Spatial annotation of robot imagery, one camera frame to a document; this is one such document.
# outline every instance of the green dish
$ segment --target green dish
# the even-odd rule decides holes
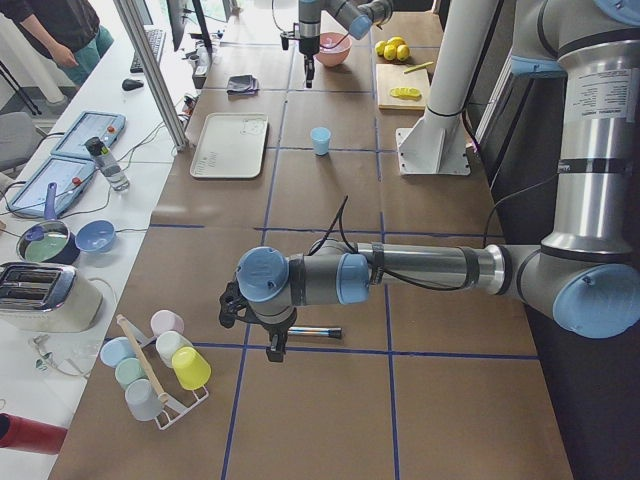
[[[60,232],[45,232],[42,240],[30,242],[24,251],[28,262],[44,262],[59,254],[67,244],[67,236]]]

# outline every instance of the yellow cup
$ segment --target yellow cup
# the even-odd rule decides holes
[[[182,347],[171,357],[171,365],[185,390],[197,390],[211,378],[211,365],[193,347]]]

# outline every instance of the wooden cutting board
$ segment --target wooden cutting board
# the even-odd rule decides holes
[[[395,65],[380,63],[376,65],[376,89],[378,108],[390,108],[397,110],[421,110],[427,106],[429,98],[429,75],[427,69],[416,70],[404,74],[411,65]],[[394,87],[415,87],[422,92],[418,100],[403,100],[389,95],[389,90]]]

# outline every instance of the pink cup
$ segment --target pink cup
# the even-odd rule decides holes
[[[160,310],[154,313],[151,317],[151,331],[153,331],[153,334],[159,337],[170,330],[184,333],[184,320],[182,320],[182,317],[171,310]]]

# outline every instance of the person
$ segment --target person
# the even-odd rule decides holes
[[[0,12],[77,87],[113,43],[88,0],[0,0]]]

